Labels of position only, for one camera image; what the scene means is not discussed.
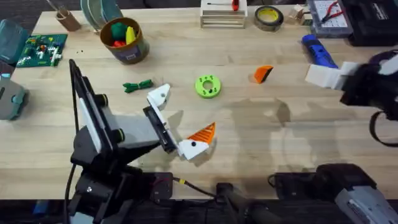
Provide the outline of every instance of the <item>plastic container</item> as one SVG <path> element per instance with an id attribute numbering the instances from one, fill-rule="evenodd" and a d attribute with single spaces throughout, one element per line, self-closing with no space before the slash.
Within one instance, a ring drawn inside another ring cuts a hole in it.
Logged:
<path id="1" fill-rule="evenodd" d="M 7 19 L 0 22 L 0 60 L 13 64 L 21 56 L 29 35 L 25 29 Z"/>
<path id="2" fill-rule="evenodd" d="M 113 47 L 114 40 L 112 37 L 111 26 L 118 22 L 121 22 L 134 29 L 136 32 L 135 41 L 122 47 Z M 138 22 L 136 22 L 134 19 L 126 17 L 114 19 L 105 24 L 99 36 L 101 37 L 101 41 L 105 47 L 123 63 L 138 63 L 142 61 L 149 53 L 149 44 L 144 39 L 144 35 L 142 34 L 142 30 L 139 27 Z"/>

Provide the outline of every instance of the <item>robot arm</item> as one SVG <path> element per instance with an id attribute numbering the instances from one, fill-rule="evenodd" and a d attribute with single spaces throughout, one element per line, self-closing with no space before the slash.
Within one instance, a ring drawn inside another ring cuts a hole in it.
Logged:
<path id="1" fill-rule="evenodd" d="M 335 203 L 355 224 L 398 223 L 375 181 L 354 164 L 324 164 L 315 173 L 276 173 L 274 178 L 279 198 Z"/>

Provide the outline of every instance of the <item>white block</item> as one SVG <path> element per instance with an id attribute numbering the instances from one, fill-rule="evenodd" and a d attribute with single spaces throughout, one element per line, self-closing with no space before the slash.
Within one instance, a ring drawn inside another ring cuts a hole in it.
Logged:
<path id="1" fill-rule="evenodd" d="M 348 75 L 359 67 L 358 63 L 344 62 L 341 69 L 329 68 L 321 65 L 311 65 L 305 81 L 322 88 L 341 90 Z"/>

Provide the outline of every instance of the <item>green zip tie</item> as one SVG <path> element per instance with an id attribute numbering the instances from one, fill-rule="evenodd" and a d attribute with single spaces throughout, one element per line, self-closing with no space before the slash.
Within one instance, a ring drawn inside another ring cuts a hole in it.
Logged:
<path id="1" fill-rule="evenodd" d="M 123 86 L 126 88 L 124 90 L 125 93 L 132 93 L 136 90 L 150 88 L 150 87 L 154 86 L 154 83 L 152 82 L 152 80 L 145 80 L 140 83 L 125 83 L 125 84 L 123 84 Z"/>

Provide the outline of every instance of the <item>blue tool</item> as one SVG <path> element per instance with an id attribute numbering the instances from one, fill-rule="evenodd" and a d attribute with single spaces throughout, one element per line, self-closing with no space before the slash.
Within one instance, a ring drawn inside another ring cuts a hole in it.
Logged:
<path id="1" fill-rule="evenodd" d="M 302 43 L 311 54 L 315 65 L 338 68 L 330 54 L 326 51 L 326 48 L 314 35 L 309 34 L 303 36 Z"/>

